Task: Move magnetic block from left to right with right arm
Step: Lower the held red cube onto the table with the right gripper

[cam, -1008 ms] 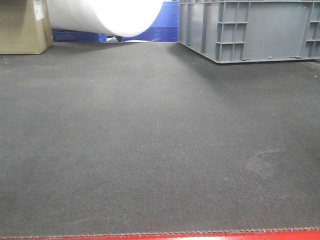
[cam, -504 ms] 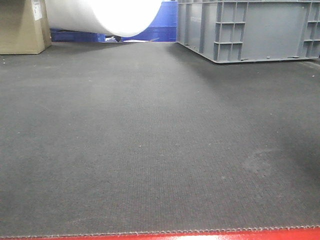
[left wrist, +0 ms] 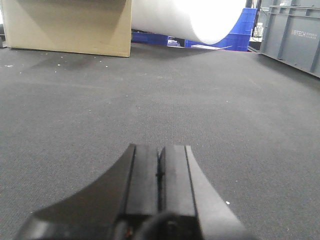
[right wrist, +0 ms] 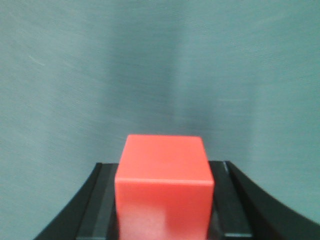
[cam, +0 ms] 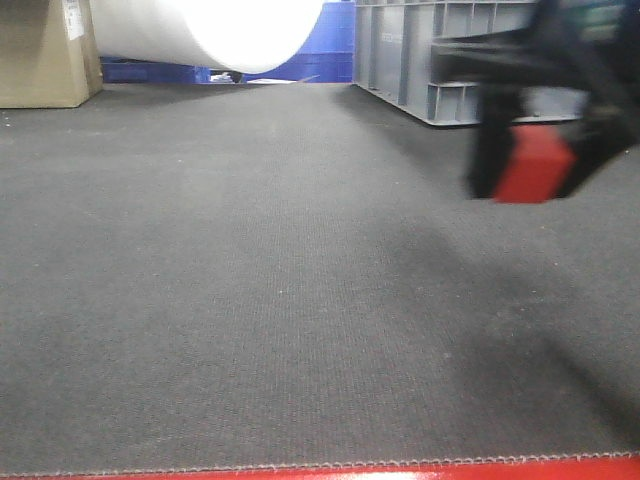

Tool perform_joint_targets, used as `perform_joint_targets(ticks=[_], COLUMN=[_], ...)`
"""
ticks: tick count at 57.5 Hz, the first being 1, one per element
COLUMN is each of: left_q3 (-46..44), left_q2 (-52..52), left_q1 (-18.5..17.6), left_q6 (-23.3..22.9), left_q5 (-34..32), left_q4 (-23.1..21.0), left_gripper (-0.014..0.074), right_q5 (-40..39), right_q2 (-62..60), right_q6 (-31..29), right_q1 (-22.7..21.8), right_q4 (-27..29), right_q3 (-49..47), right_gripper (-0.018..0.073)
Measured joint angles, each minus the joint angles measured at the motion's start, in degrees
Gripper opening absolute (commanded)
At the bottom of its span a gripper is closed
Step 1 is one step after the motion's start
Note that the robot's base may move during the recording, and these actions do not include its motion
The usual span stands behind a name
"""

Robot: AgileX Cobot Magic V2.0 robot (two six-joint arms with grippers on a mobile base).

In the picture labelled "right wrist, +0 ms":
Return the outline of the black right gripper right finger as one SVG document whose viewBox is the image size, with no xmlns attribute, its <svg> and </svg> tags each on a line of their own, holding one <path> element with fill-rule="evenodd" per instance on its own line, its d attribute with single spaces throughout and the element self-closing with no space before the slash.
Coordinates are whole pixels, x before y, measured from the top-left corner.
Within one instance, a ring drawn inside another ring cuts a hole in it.
<svg viewBox="0 0 320 240">
<path fill-rule="evenodd" d="M 215 180 L 209 240 L 318 240 L 320 225 L 287 207 L 230 161 L 209 161 Z"/>
</svg>

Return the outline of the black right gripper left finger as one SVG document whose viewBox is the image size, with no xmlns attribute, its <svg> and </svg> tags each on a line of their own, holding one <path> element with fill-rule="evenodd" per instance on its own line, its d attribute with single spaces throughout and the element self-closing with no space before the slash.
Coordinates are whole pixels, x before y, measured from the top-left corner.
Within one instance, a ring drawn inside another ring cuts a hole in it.
<svg viewBox="0 0 320 240">
<path fill-rule="evenodd" d="M 117 163 L 97 163 L 89 177 L 36 240 L 117 240 Z"/>
</svg>

